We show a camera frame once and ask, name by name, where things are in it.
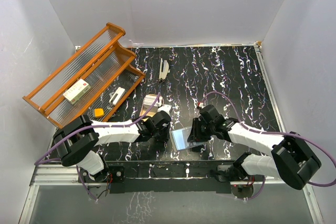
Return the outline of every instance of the black marble table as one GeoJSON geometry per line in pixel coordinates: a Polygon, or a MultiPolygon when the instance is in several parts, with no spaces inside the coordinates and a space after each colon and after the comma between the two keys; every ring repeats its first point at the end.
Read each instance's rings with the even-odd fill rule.
{"type": "MultiPolygon", "coordinates": [[[[248,125],[278,131],[278,125],[260,65],[253,46],[137,48],[133,65],[146,73],[146,79],[121,105],[111,122],[139,116],[143,98],[161,93],[172,106],[171,129],[191,126],[196,104],[210,91],[226,94],[248,125]],[[159,83],[160,57],[171,61],[166,81],[159,83]]],[[[207,104],[216,106],[226,117],[235,117],[224,98],[212,94],[207,104]]],[[[119,161],[204,161],[235,160],[248,147],[218,140],[216,137],[195,150],[174,152],[171,141],[110,143],[95,147],[107,162],[119,161]]]]}

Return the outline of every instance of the small box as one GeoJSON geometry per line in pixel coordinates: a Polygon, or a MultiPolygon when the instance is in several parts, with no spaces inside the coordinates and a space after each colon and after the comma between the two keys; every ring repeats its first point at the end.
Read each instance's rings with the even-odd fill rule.
{"type": "Polygon", "coordinates": [[[91,86],[86,81],[79,79],[63,94],[63,96],[71,104],[75,104],[90,88],[91,86]]]}

